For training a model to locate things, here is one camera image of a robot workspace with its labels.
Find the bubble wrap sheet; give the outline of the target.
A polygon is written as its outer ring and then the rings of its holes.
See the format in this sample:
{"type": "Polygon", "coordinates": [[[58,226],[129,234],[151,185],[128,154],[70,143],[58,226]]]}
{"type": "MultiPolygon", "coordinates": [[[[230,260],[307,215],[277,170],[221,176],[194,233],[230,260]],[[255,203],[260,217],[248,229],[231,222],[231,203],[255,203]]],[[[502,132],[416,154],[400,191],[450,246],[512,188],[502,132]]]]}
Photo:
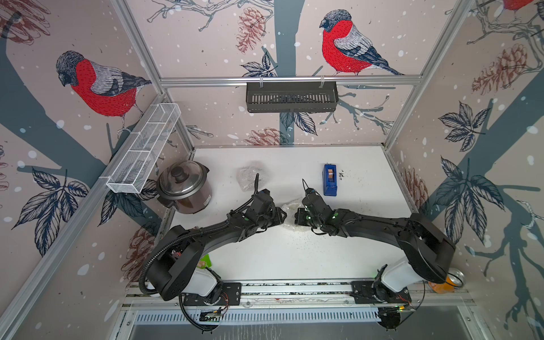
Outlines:
{"type": "Polygon", "coordinates": [[[238,169],[236,179],[243,192],[253,191],[256,187],[255,179],[258,179],[258,187],[263,188],[269,183],[271,176],[263,162],[253,161],[238,169]]]}
{"type": "Polygon", "coordinates": [[[283,227],[291,232],[309,232],[310,228],[307,226],[296,225],[295,214],[298,208],[302,208],[302,198],[297,198],[289,203],[284,204],[281,209],[287,214],[284,220],[283,227]]]}

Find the blue tape dispenser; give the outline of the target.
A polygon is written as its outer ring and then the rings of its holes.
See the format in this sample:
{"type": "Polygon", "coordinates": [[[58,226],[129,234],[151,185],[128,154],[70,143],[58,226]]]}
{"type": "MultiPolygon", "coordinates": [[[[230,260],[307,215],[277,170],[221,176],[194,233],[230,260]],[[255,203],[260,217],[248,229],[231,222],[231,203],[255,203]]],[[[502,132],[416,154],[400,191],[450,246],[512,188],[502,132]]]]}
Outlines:
{"type": "Polygon", "coordinates": [[[337,195],[337,166],[325,164],[323,168],[323,191],[325,196],[337,195]]]}

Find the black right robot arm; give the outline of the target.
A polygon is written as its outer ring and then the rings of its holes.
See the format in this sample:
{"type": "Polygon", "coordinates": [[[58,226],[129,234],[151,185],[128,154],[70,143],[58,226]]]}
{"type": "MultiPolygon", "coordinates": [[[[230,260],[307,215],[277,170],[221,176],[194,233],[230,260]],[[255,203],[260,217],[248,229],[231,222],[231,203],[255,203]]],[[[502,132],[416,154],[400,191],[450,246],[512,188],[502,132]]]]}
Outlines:
{"type": "Polygon", "coordinates": [[[402,259],[379,269],[372,284],[378,300],[418,281],[446,283],[456,246],[423,215],[381,218],[344,208],[333,210],[313,188],[305,190],[302,204],[295,214],[296,225],[318,229],[321,235],[372,239],[404,252],[402,259]]]}

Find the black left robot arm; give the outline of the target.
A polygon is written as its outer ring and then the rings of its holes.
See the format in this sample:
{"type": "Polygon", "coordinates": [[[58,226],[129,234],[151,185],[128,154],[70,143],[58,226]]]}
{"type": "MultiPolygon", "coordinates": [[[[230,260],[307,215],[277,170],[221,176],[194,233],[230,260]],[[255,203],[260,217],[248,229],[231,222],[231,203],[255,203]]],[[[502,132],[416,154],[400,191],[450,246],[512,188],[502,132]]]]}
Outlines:
{"type": "Polygon", "coordinates": [[[192,230],[177,225],[145,260],[138,278],[139,289],[145,295],[158,294],[165,301],[171,300],[189,286],[205,255],[282,225],[286,218],[287,213],[275,205],[270,191],[263,189],[218,224],[192,230]]]}

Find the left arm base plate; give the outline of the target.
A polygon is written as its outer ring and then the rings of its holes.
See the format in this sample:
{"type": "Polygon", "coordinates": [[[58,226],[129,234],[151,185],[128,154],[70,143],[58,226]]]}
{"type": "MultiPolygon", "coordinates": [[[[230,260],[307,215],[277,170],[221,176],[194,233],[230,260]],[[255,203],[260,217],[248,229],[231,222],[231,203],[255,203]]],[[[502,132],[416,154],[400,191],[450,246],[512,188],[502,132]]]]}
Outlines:
{"type": "Polygon", "coordinates": [[[241,283],[219,283],[207,296],[183,293],[183,306],[238,306],[240,304],[241,294],[241,283]]]}

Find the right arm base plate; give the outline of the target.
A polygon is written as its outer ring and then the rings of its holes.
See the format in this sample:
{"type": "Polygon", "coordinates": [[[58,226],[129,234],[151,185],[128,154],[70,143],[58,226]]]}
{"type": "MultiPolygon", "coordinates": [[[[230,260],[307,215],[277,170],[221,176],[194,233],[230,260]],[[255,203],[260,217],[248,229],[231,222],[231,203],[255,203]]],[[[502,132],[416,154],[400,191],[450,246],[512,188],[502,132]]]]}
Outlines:
{"type": "Polygon", "coordinates": [[[412,303],[408,289],[400,292],[390,290],[382,283],[375,284],[372,280],[356,280],[351,282],[351,297],[356,304],[401,304],[412,303]]]}

